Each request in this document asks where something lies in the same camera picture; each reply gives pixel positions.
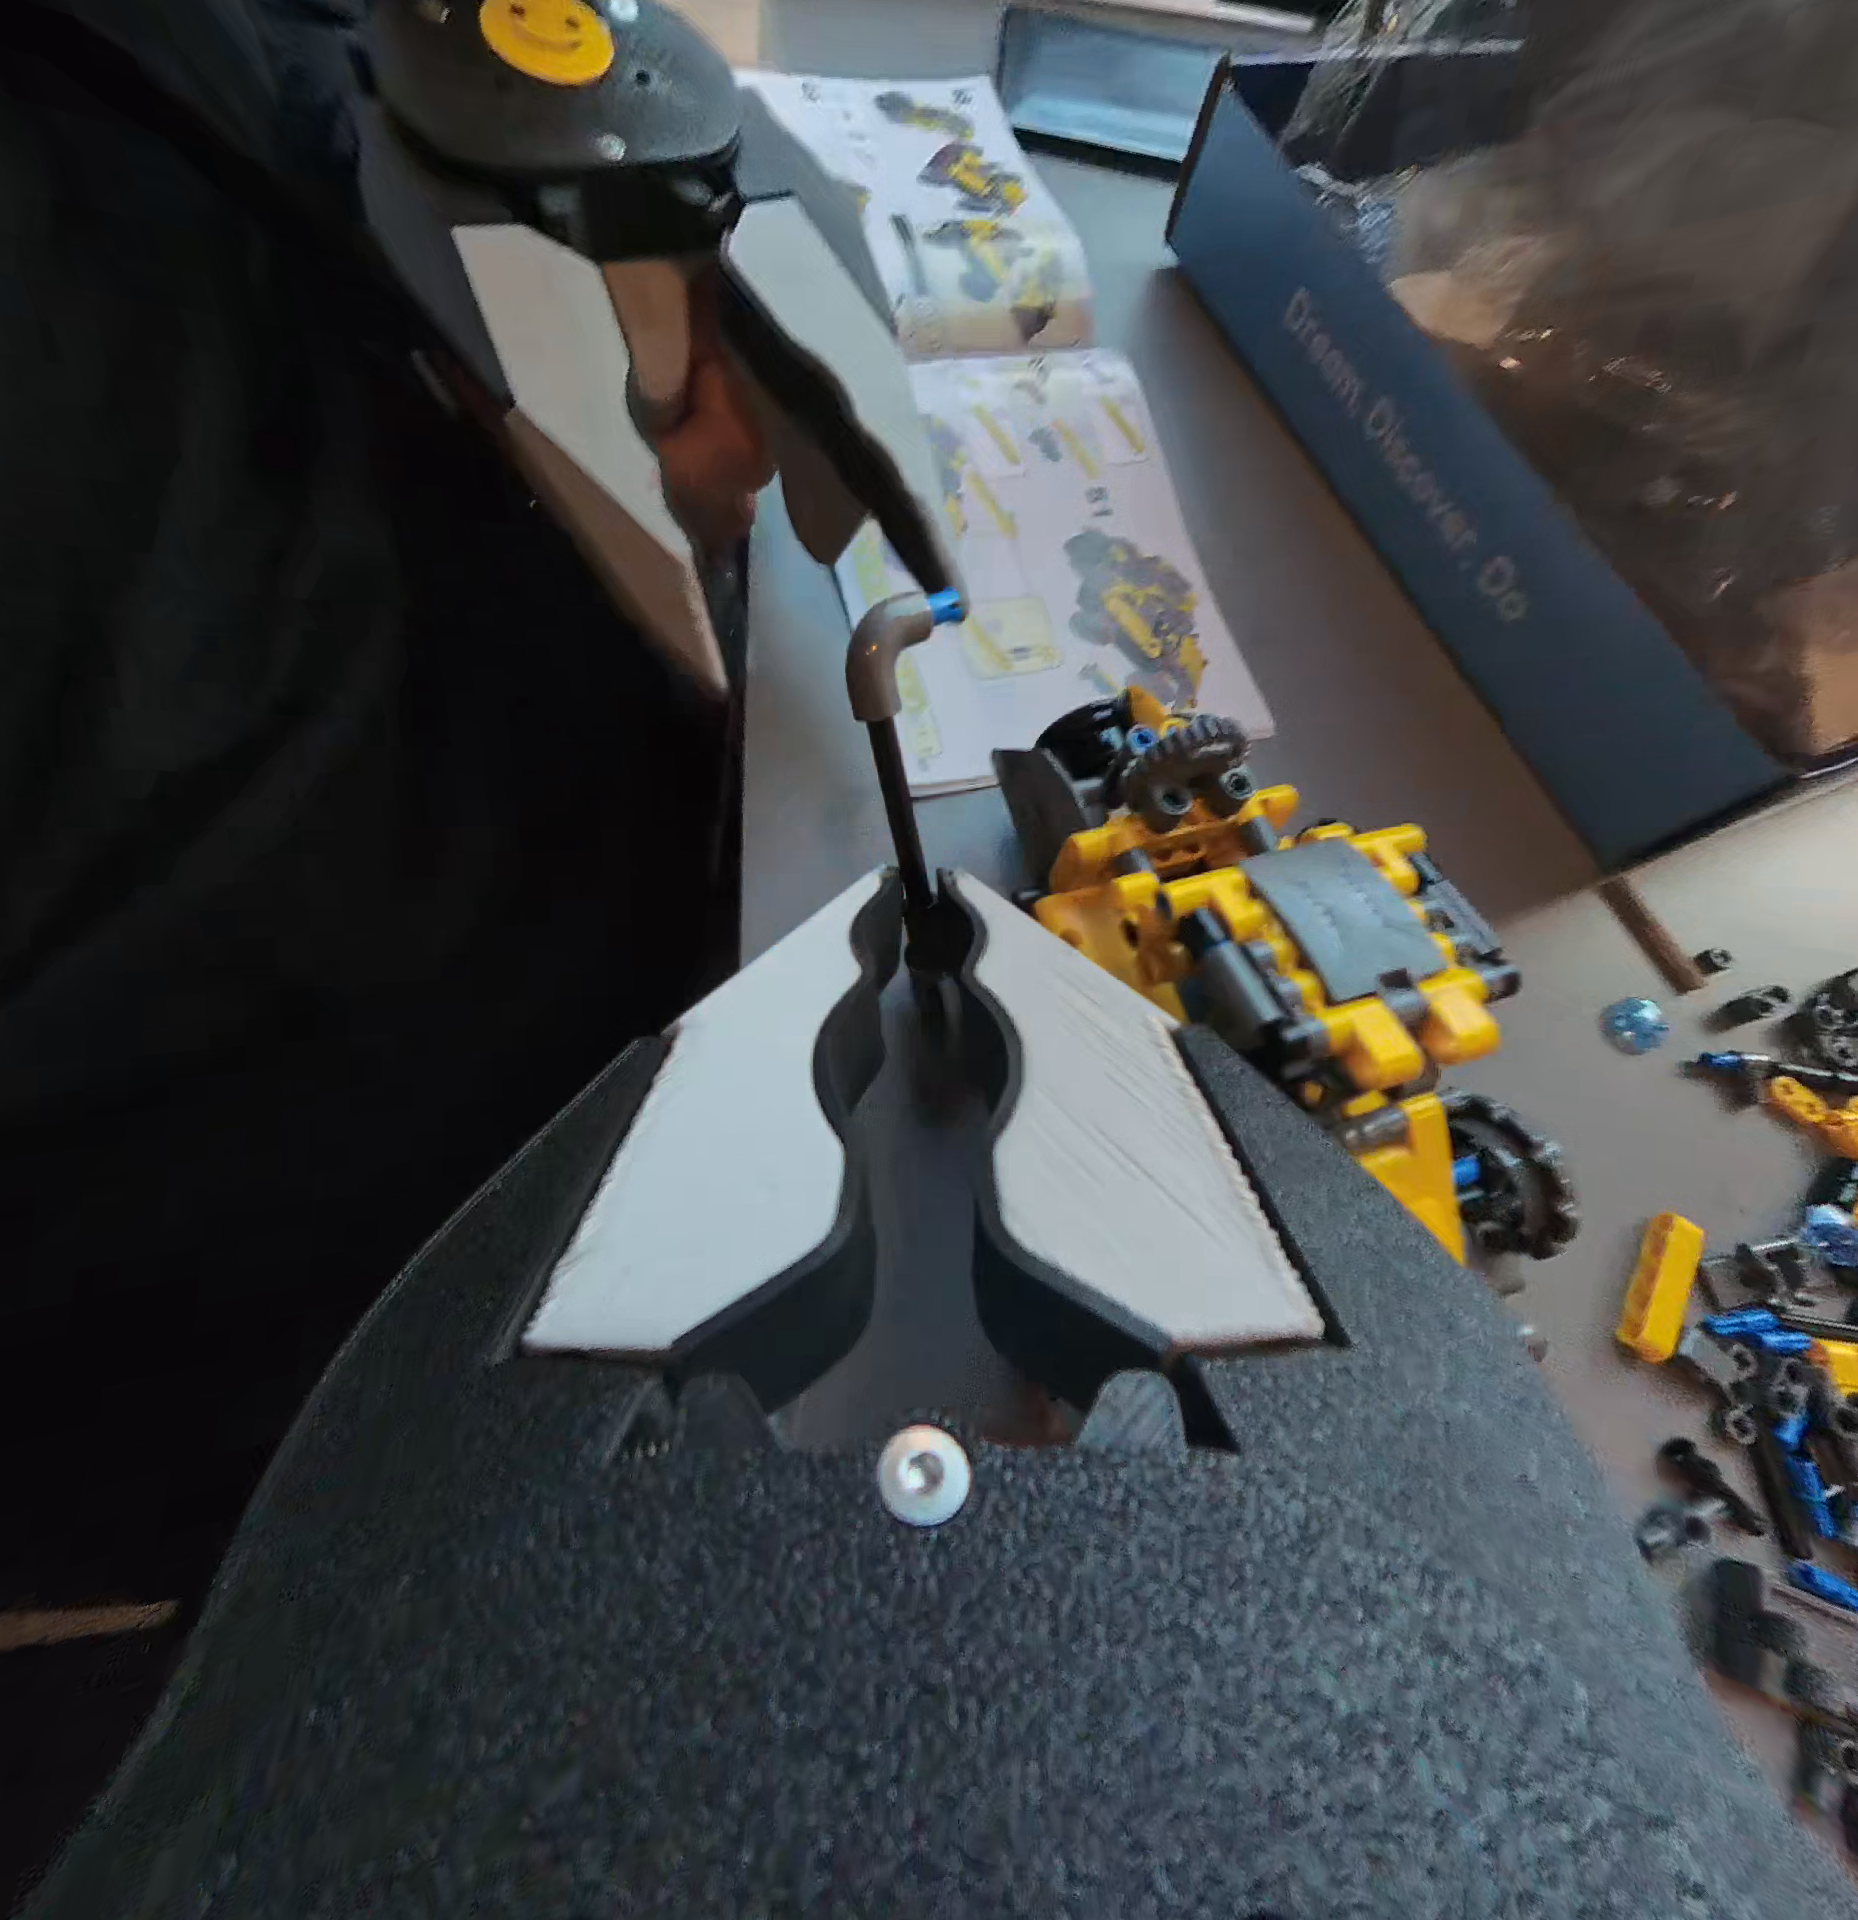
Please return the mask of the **dark box lid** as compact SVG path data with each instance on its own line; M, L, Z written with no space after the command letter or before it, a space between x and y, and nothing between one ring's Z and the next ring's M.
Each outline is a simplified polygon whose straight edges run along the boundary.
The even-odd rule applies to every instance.
M1283 54L1317 17L1257 3L1021 3L997 24L994 87L1017 136L1178 165L1219 61Z

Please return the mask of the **grey desk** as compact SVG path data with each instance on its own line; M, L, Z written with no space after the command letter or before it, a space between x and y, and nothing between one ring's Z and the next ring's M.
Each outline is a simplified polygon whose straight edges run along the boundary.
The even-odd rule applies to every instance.
M801 1705L844 1680L853 1916L1858 1916L1776 1797L1638 1559L1689 1371L1620 1351L1642 1229L1739 1240L1800 1196L1793 1135L1668 1062L1605 1002L1653 989L1494 715L1260 397L1168 245L1172 191L1037 160L1087 243L1098 341L1139 376L1228 634L1273 710L1258 781L1301 817L1422 825L1518 965L1461 1081L1565 1149L1584 1224L1516 1304L1431 1249L1215 1039L1229 1140L1348 1331L1191 1367L1233 1446L1012 1451L1024 1413L970 1288L988 1131L955 1023L904 982L858 1112L875 1321L797 1401Z

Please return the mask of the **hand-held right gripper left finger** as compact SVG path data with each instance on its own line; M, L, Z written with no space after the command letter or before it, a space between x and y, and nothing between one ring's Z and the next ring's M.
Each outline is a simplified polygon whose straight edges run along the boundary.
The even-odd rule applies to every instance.
M669 1028L524 1353L739 1378L777 1411L858 1344L875 1229L853 1119L884 1062L887 984L875 869Z

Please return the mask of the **person's left hand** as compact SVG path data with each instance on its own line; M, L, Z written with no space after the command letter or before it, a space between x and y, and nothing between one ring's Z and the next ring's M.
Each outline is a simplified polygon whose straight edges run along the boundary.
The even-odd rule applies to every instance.
M656 311L638 365L650 387L649 443L676 524L712 557L753 532L777 460L753 405L748 370L720 329L720 269L712 252L656 264Z

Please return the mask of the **blue cardboard box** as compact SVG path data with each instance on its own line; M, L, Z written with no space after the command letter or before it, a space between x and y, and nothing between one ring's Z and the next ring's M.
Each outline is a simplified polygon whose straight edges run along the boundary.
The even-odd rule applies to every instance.
M1217 64L1170 252L1554 812L1614 872L1858 770L1768 753L1332 226L1278 130L1317 66Z

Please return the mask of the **black axle with grey elbow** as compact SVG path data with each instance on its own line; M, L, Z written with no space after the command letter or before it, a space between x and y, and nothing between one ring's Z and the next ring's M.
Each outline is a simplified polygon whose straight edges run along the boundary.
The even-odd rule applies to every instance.
M910 648L937 627L965 617L959 589L899 593L872 606L853 627L844 653L844 694L852 717L866 730L875 783L903 890L904 961L920 977L945 977L963 952L939 887L925 861L899 718L899 665Z

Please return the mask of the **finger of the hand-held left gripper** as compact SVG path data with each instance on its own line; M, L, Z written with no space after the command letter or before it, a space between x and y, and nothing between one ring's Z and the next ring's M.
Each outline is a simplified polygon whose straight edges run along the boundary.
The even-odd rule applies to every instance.
M922 593L965 593L910 368L805 205L743 205L719 265L724 337L748 371L802 551L833 567L872 522Z
M532 228L466 223L452 240L508 387L517 467L650 651L702 694L728 697L693 539L631 414L604 269Z

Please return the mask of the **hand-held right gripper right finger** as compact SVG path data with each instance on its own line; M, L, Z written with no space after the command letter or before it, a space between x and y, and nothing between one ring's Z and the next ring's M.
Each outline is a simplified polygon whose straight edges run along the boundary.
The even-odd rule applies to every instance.
M965 869L939 873L965 1078L983 1101L973 1292L1024 1378L1087 1411L1119 1374L1319 1348L1178 1024Z

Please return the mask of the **pile of small brick parts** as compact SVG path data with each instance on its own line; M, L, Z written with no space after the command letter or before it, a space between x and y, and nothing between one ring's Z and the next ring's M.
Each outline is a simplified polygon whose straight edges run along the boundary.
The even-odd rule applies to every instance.
M1768 1013L1774 1049L1707 1049L1688 1068L1814 1151L1804 1196L1780 1232L1720 1252L1686 1215L1649 1216L1613 1338L1707 1401L1710 1442L1657 1448L1662 1499L1636 1519L1636 1550L1658 1566L1749 1546L1695 1578L1704 1666L1789 1716L1793 1795L1858 1855L1858 970L1800 998L1737 996L1716 1026Z

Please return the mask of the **building instruction booklet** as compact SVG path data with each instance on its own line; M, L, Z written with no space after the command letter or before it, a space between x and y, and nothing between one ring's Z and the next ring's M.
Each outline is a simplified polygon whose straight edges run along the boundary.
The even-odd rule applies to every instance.
M743 84L862 217L969 596L896 668L912 793L986 788L994 753L1127 691L1273 737L1137 371L1095 341L1084 242L994 84Z

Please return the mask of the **yellow black brick vehicle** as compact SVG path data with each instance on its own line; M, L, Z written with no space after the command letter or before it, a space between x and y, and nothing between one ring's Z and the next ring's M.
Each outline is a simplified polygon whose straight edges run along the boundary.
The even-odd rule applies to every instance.
M1174 1023L1212 1030L1457 1261L1580 1232L1561 1149L1445 1071L1502 1046L1519 972L1417 825L1296 825L1247 735L1131 689L990 754L1019 905Z

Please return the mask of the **clear plastic bag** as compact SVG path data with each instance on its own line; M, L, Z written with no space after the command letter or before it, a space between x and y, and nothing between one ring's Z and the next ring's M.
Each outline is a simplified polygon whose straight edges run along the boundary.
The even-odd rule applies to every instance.
M1858 754L1858 3L1328 5L1278 146L1737 721Z

